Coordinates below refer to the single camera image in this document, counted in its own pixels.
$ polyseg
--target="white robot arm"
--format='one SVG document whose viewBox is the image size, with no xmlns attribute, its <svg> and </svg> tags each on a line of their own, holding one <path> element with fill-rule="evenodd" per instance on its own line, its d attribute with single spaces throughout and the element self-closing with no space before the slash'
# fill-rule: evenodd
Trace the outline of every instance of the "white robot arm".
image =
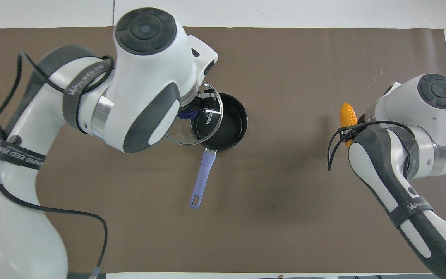
<svg viewBox="0 0 446 279">
<path fill-rule="evenodd" d="M 360 119 L 377 121 L 409 130 L 383 123 L 362 130 L 349 147 L 352 170 L 426 267 L 446 279 L 446 221 L 408 182 L 446 174 L 446 77 L 425 74 L 394 83 Z"/>
<path fill-rule="evenodd" d="M 82 46 L 56 49 L 38 63 L 58 87 L 34 73 L 17 112 L 0 131 L 0 185 L 7 192 L 39 204 L 37 172 L 66 122 L 121 152 L 154 145 L 218 59 L 170 14 L 155 8 L 122 17 L 114 42 L 117 64 L 102 83 L 110 64 Z M 89 85 L 96 88 L 82 94 Z M 65 247 L 44 213 L 0 192 L 0 278 L 64 279 L 67 272 Z"/>
</svg>

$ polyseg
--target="round button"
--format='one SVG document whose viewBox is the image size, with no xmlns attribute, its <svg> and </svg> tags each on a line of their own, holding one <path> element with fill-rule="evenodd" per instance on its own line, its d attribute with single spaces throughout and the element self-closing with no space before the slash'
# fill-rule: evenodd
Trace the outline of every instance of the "round button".
<svg viewBox="0 0 446 279">
<path fill-rule="evenodd" d="M 148 49 L 148 45 L 146 42 L 136 40 L 130 34 L 123 34 L 122 37 L 120 37 L 120 42 L 134 51 L 145 52 Z"/>
<path fill-rule="evenodd" d="M 414 188 L 412 188 L 411 186 L 409 186 L 409 192 L 413 195 L 417 195 L 416 190 L 414 190 Z"/>
<path fill-rule="evenodd" d="M 156 17 L 143 14 L 132 21 L 130 30 L 137 39 L 148 40 L 159 34 L 161 23 Z"/>
<path fill-rule="evenodd" d="M 445 81 L 435 81 L 431 85 L 431 92 L 437 97 L 446 98 L 446 82 Z"/>
</svg>

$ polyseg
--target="brown paper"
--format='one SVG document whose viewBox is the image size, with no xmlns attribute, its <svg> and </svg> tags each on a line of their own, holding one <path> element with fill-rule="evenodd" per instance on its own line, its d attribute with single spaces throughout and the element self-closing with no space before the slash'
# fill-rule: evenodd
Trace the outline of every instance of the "brown paper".
<svg viewBox="0 0 446 279">
<path fill-rule="evenodd" d="M 394 81 L 446 75 L 443 30 L 186 28 L 219 54 L 207 81 L 245 106 L 249 127 L 218 152 L 200 209 L 189 208 L 204 148 L 163 139 L 136 154 L 66 126 L 37 179 L 42 205 L 108 222 L 103 272 L 428 272 L 329 138 L 343 102 L 358 115 Z M 80 44 L 114 55 L 111 27 L 0 29 L 0 103 L 16 56 Z M 30 67 L 3 121 L 26 87 Z M 413 181 L 446 219 L 446 176 Z M 70 272 L 89 272 L 101 224 L 48 214 Z"/>
</svg>

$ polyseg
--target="black cable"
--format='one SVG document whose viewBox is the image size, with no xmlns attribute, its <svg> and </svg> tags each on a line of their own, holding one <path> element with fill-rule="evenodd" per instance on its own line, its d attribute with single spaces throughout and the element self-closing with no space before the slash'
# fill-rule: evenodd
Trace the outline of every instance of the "black cable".
<svg viewBox="0 0 446 279">
<path fill-rule="evenodd" d="M 1 113 L 7 107 L 9 101 L 13 98 L 13 95 L 16 92 L 18 84 L 20 83 L 20 78 L 22 76 L 22 57 L 24 57 L 27 60 L 27 62 L 30 63 L 30 65 L 32 66 L 32 69 L 37 74 L 37 76 L 39 76 L 39 78 L 41 78 L 42 81 L 44 81 L 49 86 L 53 87 L 53 89 L 55 89 L 55 90 L 57 90 L 57 91 L 59 91 L 61 93 L 64 92 L 63 88 L 59 87 L 58 85 L 56 85 L 55 83 L 53 83 L 52 81 L 49 80 L 49 77 L 46 76 L 46 73 L 44 73 L 44 71 L 42 71 L 42 69 L 39 66 L 37 66 L 34 63 L 34 61 L 32 61 L 32 59 L 30 59 L 30 57 L 27 55 L 27 53 L 21 52 L 21 53 L 18 54 L 18 57 L 17 57 L 16 78 L 15 78 L 13 87 L 11 88 L 8 96 L 6 97 L 5 101 L 0 106 L 0 116 L 1 116 Z M 99 81 L 97 81 L 93 85 L 85 88 L 82 91 L 83 94 L 91 92 L 92 90 L 95 90 L 96 88 L 98 88 L 107 78 L 109 78 L 111 72 L 115 68 L 115 60 L 113 59 L 113 57 L 111 57 L 110 55 L 105 55 L 105 56 L 103 56 L 101 58 L 103 60 L 105 60 L 105 59 L 109 59 L 110 60 L 110 65 L 108 67 L 108 70 L 106 71 L 104 76 Z M 6 141 L 6 139 L 7 139 L 7 134 L 6 134 L 5 130 L 2 128 L 1 123 L 0 123 L 0 140 Z"/>
<path fill-rule="evenodd" d="M 13 98 L 13 96 L 16 92 L 16 89 L 20 83 L 20 78 L 22 75 L 22 57 L 24 57 L 30 63 L 30 65 L 32 66 L 32 69 L 37 74 L 37 76 L 39 76 L 39 78 L 42 79 L 42 81 L 44 81 L 49 86 L 53 87 L 55 90 L 57 90 L 61 93 L 64 92 L 63 88 L 59 87 L 58 85 L 56 85 L 55 83 L 53 83 L 52 81 L 49 80 L 49 77 L 46 75 L 46 73 L 44 73 L 44 71 L 42 71 L 42 69 L 39 66 L 37 66 L 26 53 L 21 52 L 18 54 L 18 57 L 17 57 L 16 78 L 15 78 L 13 87 L 11 88 L 6 99 L 0 106 L 0 115 L 5 110 L 8 103 L 10 102 L 10 100 Z M 82 91 L 83 94 L 91 92 L 92 90 L 95 90 L 98 86 L 100 86 L 110 76 L 111 72 L 113 71 L 113 69 L 115 67 L 115 61 L 114 61 L 113 57 L 111 57 L 110 55 L 105 55 L 101 58 L 103 60 L 105 60 L 105 59 L 110 60 L 110 65 L 108 67 L 108 70 L 106 71 L 104 76 L 99 81 L 97 81 L 93 85 L 85 88 L 85 90 Z M 7 133 L 2 128 L 1 123 L 0 123 L 0 140 L 6 141 L 6 139 L 7 139 Z M 23 207 L 31 208 L 34 210 L 40 210 L 43 212 L 54 212 L 54 213 L 61 213 L 61 214 L 75 214 L 75 215 L 88 216 L 88 217 L 92 217 L 92 218 L 95 218 L 95 219 L 101 221 L 101 223 L 103 224 L 103 228 L 104 228 L 104 242 L 103 242 L 103 249 L 101 249 L 101 255 L 99 256 L 99 260 L 97 263 L 97 267 L 99 268 L 101 266 L 101 262 L 103 261 L 104 254 L 106 252 L 106 245 L 108 243 L 108 226 L 106 225 L 106 221 L 103 218 L 101 218 L 100 216 L 98 216 L 96 214 L 92 214 L 89 212 L 82 212 L 82 211 L 78 211 L 78 210 L 64 210 L 64 209 L 60 209 L 60 208 L 48 208 L 48 207 L 43 207 L 42 205 L 34 205 L 33 203 L 29 203 L 27 201 L 20 200 L 16 196 L 12 195 L 10 192 L 7 191 L 7 189 L 5 188 L 5 186 L 2 183 L 0 183 L 0 192 L 5 197 L 7 197 L 10 201 L 17 203 L 18 205 L 21 205 Z"/>
<path fill-rule="evenodd" d="M 7 107 L 9 101 L 13 98 L 16 88 L 18 87 L 18 83 L 20 83 L 21 76 L 22 76 L 22 57 L 21 55 L 18 55 L 18 58 L 16 59 L 16 78 L 8 96 L 0 106 L 0 115 L 3 112 L 3 110 L 5 110 L 5 108 Z M 6 139 L 7 139 L 7 134 L 5 130 L 1 127 L 0 123 L 0 140 L 6 141 Z"/>
<path fill-rule="evenodd" d="M 333 148 L 333 151 L 331 152 L 331 155 L 330 155 L 329 152 L 330 152 L 331 143 L 333 142 L 333 139 L 335 138 L 335 136 L 336 136 L 337 134 L 339 134 L 340 132 L 346 130 L 345 127 L 342 127 L 342 128 L 340 128 L 340 129 L 338 129 L 338 130 L 333 134 L 333 136 L 331 137 L 331 139 L 330 139 L 330 141 L 329 141 L 329 144 L 328 144 L 328 153 L 327 153 L 328 170 L 331 170 L 331 165 L 333 164 L 333 157 L 335 156 L 335 152 L 336 152 L 336 150 L 338 149 L 338 147 L 340 146 L 340 144 L 341 144 L 345 139 L 349 138 L 350 135 L 353 134 L 354 132 L 358 132 L 360 129 L 364 129 L 364 128 L 367 127 L 367 126 L 375 125 L 375 124 L 391 124 L 391 125 L 399 126 L 399 127 L 403 128 L 403 129 L 405 129 L 407 132 L 409 132 L 409 134 L 411 134 L 412 136 L 414 136 L 414 132 L 412 132 L 412 130 L 409 129 L 409 127 L 407 127 L 406 125 L 404 125 L 404 124 L 402 124 L 402 123 L 399 123 L 399 122 L 395 122 L 395 121 L 373 121 L 373 122 L 367 122 L 367 123 L 360 124 L 358 127 L 355 127 L 354 129 L 351 129 L 350 131 L 348 131 L 347 133 L 345 133 L 345 134 L 340 138 L 340 140 L 336 143 L 336 145 L 335 145 L 335 147 Z M 405 152 L 407 153 L 407 156 L 409 157 L 409 160 L 410 160 L 410 154 L 409 154 L 409 151 L 407 150 L 407 147 L 406 147 L 404 144 L 402 144 L 402 146 L 403 146 L 403 148 L 404 148 Z"/>
<path fill-rule="evenodd" d="M 10 192 L 8 192 L 8 190 L 5 188 L 5 186 L 2 183 L 0 183 L 0 192 L 6 198 L 8 198 L 10 201 L 17 203 L 18 205 L 21 205 L 26 208 L 31 208 L 34 210 L 40 210 L 40 211 L 44 211 L 44 212 L 89 216 L 89 217 L 92 217 L 92 218 L 95 218 L 95 219 L 101 221 L 101 223 L 103 224 L 103 228 L 104 228 L 104 242 L 103 242 L 103 249 L 101 250 L 101 256 L 99 257 L 98 264 L 96 265 L 98 267 L 101 266 L 101 262 L 103 261 L 104 253 L 106 252 L 106 244 L 108 243 L 108 225 L 106 225 L 106 221 L 103 218 L 101 218 L 99 215 L 92 214 L 89 212 L 82 212 L 82 211 L 78 211 L 78 210 L 64 210 L 64 209 L 60 209 L 60 208 L 48 208 L 48 207 L 43 207 L 42 205 L 34 205 L 33 203 L 29 203 L 27 201 L 20 200 L 19 198 L 17 198 L 16 196 L 14 196 Z"/>
</svg>

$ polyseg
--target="saucepan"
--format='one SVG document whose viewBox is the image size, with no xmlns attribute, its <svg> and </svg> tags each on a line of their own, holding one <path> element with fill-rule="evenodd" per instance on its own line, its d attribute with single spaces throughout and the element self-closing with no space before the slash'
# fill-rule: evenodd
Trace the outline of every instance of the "saucepan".
<svg viewBox="0 0 446 279">
<path fill-rule="evenodd" d="M 206 149 L 202 154 L 201 166 L 192 192 L 191 208 L 199 208 L 201 205 L 209 172 L 216 159 L 216 151 L 235 146 L 242 140 L 247 130 L 247 113 L 244 106 L 233 96 L 224 93 L 219 93 L 219 95 L 223 103 L 223 114 L 200 114 L 191 119 L 191 131 L 198 139 L 207 138 L 219 124 L 216 132 L 200 143 Z"/>
</svg>

